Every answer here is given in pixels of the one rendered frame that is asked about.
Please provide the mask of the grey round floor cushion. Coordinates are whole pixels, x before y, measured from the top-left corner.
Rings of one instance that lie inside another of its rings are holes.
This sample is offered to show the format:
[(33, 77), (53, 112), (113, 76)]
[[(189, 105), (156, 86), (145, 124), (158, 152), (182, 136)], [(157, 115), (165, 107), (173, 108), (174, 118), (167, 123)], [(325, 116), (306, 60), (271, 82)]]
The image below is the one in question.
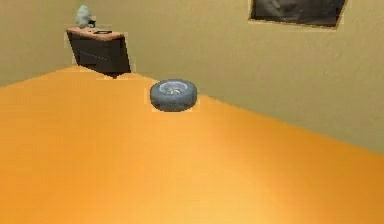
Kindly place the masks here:
[(197, 101), (197, 88), (187, 80), (167, 79), (154, 84), (149, 92), (151, 104), (163, 112), (181, 112)]

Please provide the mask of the dark brown chest of drawers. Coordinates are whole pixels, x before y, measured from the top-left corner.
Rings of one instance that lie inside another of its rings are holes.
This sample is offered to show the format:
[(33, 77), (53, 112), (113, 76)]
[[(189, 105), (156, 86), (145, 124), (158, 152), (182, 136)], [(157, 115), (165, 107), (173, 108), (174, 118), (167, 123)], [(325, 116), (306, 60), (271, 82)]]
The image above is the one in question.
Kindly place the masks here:
[(100, 29), (73, 27), (66, 30), (76, 63), (112, 77), (130, 73), (125, 35), (114, 31), (106, 35), (93, 34), (96, 30)]

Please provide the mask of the pale grey statue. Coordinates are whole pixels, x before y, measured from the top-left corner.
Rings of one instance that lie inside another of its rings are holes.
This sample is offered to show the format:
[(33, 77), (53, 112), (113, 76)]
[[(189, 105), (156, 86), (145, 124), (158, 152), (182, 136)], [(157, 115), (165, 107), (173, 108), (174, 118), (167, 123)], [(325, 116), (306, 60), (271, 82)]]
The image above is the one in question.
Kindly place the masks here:
[(94, 28), (96, 20), (92, 16), (89, 8), (86, 5), (81, 5), (77, 10), (76, 24), (80, 29), (83, 28)]

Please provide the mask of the dark framed wall picture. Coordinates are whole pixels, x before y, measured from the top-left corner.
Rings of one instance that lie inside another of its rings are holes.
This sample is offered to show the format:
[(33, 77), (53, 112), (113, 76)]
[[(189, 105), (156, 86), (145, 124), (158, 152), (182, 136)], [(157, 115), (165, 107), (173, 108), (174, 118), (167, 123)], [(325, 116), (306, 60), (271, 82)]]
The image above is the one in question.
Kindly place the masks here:
[(336, 27), (346, 0), (252, 0), (249, 19)]

